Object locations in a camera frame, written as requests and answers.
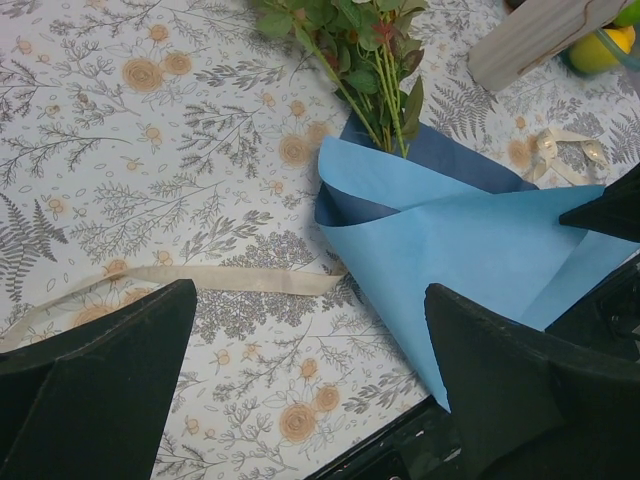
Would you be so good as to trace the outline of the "artificial flower bouquet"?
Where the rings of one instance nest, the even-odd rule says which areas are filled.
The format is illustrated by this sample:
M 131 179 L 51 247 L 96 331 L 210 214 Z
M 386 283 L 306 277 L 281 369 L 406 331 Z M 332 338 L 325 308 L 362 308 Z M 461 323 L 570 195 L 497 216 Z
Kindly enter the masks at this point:
M 423 57 L 410 36 L 426 1 L 255 1 L 257 28 L 271 38 L 295 37 L 314 55 L 361 121 L 373 144 L 406 158 L 417 136 L 424 100 L 421 79 L 408 92 L 401 83 Z

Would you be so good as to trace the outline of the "blue wrapping paper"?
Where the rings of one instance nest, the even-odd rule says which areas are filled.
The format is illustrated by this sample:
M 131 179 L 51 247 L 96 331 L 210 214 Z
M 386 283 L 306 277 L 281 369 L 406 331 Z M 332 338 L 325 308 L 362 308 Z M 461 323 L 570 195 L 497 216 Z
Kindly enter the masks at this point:
M 441 406 L 429 285 L 541 331 L 639 248 L 559 223 L 601 186 L 538 189 L 426 126 L 404 158 L 347 128 L 324 139 L 318 171 L 316 222 Z

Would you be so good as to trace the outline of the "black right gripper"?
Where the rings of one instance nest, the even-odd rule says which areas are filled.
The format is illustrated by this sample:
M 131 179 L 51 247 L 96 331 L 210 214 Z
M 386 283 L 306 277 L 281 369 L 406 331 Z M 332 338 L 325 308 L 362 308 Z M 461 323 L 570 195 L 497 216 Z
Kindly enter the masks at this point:
M 638 243 L 640 165 L 592 201 L 559 216 L 564 226 Z M 639 260 L 630 259 L 561 315 L 545 332 L 606 355 L 639 359 Z

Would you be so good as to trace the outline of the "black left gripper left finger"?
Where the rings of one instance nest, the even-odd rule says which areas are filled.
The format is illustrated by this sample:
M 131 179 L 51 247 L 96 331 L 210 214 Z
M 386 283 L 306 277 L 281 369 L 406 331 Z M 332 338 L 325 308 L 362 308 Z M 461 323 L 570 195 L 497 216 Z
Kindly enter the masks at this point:
M 1 340 L 4 479 L 150 477 L 192 330 L 191 280 L 22 346 Z

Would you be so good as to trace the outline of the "cream ribbon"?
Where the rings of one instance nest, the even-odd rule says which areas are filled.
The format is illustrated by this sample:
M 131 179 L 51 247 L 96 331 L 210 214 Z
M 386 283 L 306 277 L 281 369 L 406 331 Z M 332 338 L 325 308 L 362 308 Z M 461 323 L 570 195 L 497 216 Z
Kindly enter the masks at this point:
M 197 289 L 321 296 L 333 289 L 345 273 L 346 270 L 343 268 L 336 270 L 333 274 L 319 274 L 297 270 L 213 265 L 142 266 L 86 278 L 63 296 L 75 295 L 102 282 L 122 277 L 159 285 L 188 280 Z M 71 332 L 63 333 L 60 340 L 46 340 L 41 347 L 32 345 L 21 348 L 19 346 L 26 331 L 40 312 L 51 308 L 61 300 L 57 297 L 40 304 L 14 323 L 1 339 L 2 358 L 7 359 L 11 355 L 24 356 L 31 352 L 36 352 L 47 359 L 60 358 L 82 347 L 84 345 L 82 337 Z

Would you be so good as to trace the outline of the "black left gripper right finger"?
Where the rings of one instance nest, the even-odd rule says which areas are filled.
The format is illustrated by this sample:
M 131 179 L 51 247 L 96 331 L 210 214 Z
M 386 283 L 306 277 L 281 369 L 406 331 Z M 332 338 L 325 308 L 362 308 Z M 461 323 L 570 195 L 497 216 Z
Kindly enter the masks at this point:
M 441 285 L 426 321 L 471 479 L 636 479 L 639 366 Z

